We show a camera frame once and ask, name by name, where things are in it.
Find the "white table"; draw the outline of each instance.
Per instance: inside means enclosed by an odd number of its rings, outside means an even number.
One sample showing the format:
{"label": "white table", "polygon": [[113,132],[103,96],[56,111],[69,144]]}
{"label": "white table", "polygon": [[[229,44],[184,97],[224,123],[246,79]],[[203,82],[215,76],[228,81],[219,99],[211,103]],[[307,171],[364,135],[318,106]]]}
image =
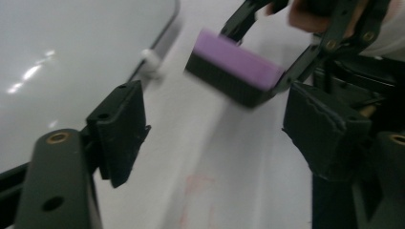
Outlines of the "white table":
{"label": "white table", "polygon": [[[117,190],[97,181],[105,228],[310,228],[310,170],[281,130],[288,94],[247,111],[183,73],[200,30],[219,32],[241,3],[181,0],[168,75],[144,93],[152,130],[134,171]],[[309,35],[286,18],[261,18],[244,47],[289,66]]]}

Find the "red marker stain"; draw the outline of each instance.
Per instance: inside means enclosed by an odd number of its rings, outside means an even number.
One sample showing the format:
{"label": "red marker stain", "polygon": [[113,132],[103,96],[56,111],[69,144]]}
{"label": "red marker stain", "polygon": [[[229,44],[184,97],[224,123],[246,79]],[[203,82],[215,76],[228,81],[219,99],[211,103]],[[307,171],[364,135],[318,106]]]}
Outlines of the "red marker stain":
{"label": "red marker stain", "polygon": [[182,213],[180,217],[180,228],[186,229],[188,226],[188,213],[187,213],[187,205],[182,207]]}
{"label": "red marker stain", "polygon": [[[185,181],[185,204],[182,207],[179,225],[181,229],[187,229],[190,226],[188,216],[188,200],[192,195],[200,194],[215,183],[215,179],[207,176],[192,175]],[[208,229],[217,229],[214,225],[214,207],[211,206],[208,215]]]}
{"label": "red marker stain", "polygon": [[208,229],[217,229],[217,227],[214,224],[214,212],[215,212],[214,205],[211,205],[211,207],[209,208]]}
{"label": "red marker stain", "polygon": [[185,185],[185,195],[198,194],[215,183],[215,179],[206,176],[189,176]]}

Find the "brass screw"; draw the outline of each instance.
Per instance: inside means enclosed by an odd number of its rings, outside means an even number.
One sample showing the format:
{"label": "brass screw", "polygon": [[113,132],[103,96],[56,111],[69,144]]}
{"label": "brass screw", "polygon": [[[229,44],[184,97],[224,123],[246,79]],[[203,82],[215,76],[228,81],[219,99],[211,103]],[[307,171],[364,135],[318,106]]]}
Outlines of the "brass screw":
{"label": "brass screw", "polygon": [[363,35],[363,40],[369,42],[372,41],[374,37],[375,37],[374,32],[368,31]]}
{"label": "brass screw", "polygon": [[335,40],[330,40],[327,43],[327,49],[328,50],[334,50],[334,48],[336,48],[336,45],[337,45],[337,43],[336,43]]}
{"label": "brass screw", "polygon": [[405,146],[405,136],[403,135],[390,135],[390,139],[396,144]]}
{"label": "brass screw", "polygon": [[69,133],[59,132],[59,133],[53,134],[50,137],[48,137],[47,143],[48,144],[58,144],[58,143],[66,141],[68,139],[68,137],[69,137]]}

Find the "white surface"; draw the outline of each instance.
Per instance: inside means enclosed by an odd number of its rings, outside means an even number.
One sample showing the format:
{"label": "white surface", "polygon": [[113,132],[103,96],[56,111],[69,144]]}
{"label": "white surface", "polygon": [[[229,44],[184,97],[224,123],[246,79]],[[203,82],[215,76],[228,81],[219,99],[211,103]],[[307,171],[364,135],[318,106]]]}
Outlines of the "white surface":
{"label": "white surface", "polygon": [[0,1],[0,173],[52,130],[85,125],[125,83],[175,0]]}
{"label": "white surface", "polygon": [[[310,171],[281,130],[288,94],[247,111],[183,73],[200,30],[219,31],[241,3],[181,0],[168,75],[144,94],[152,130],[134,171],[116,190],[95,176],[104,228],[310,228]],[[261,19],[244,47],[289,66],[309,36],[286,15]]]}

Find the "red smudge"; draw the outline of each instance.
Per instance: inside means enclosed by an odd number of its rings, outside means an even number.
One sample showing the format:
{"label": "red smudge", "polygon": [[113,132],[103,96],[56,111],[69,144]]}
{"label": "red smudge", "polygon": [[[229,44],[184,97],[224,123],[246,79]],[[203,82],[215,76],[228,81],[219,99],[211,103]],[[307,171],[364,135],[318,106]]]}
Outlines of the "red smudge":
{"label": "red smudge", "polygon": [[213,205],[209,208],[209,216],[208,216],[208,229],[217,229],[214,225],[214,212],[215,208]]}
{"label": "red smudge", "polygon": [[182,207],[182,213],[181,213],[179,224],[180,224],[181,229],[186,229],[188,226],[187,205],[184,205]]}
{"label": "red smudge", "polygon": [[189,176],[186,181],[185,194],[191,195],[201,192],[215,182],[214,178],[206,176]]}

